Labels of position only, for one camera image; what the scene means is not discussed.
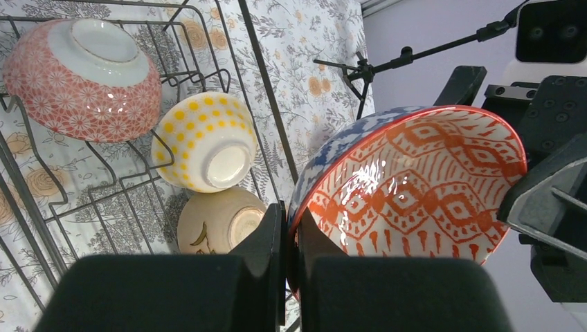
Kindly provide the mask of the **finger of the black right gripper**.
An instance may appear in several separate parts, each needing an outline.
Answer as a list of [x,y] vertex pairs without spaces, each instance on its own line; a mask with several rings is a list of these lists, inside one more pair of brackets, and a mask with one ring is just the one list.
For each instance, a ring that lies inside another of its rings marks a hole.
[[434,106],[471,106],[486,77],[484,66],[461,65],[454,68]]
[[530,270],[553,302],[586,302],[586,134],[509,189],[498,219],[531,247]]

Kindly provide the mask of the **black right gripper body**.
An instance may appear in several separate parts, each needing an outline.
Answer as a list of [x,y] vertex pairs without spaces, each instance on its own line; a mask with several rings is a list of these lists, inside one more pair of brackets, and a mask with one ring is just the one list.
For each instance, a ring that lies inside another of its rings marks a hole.
[[532,169],[586,132],[586,78],[551,75],[540,83],[490,84],[482,107],[511,125]]

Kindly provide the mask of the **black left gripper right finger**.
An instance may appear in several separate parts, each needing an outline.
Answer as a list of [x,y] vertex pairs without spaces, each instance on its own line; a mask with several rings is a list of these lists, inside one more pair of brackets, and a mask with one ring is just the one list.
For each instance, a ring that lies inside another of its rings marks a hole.
[[464,259],[350,257],[305,211],[297,227],[303,331],[511,331],[493,281]]

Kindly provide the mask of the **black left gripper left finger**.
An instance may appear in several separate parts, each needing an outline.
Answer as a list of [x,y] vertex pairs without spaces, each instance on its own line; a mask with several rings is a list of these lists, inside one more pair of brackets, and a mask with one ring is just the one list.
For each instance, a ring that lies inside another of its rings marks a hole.
[[94,255],[74,263],[37,331],[278,331],[285,323],[283,203],[226,254]]

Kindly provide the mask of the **blue zigzag orange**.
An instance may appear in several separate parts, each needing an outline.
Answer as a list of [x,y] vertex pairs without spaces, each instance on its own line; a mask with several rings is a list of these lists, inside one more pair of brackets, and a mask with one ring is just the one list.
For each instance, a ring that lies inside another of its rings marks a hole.
[[298,252],[298,226],[309,211],[347,255],[483,264],[508,231],[500,204],[526,173],[522,140],[490,111],[373,113],[333,135],[300,172],[287,215],[289,252]]

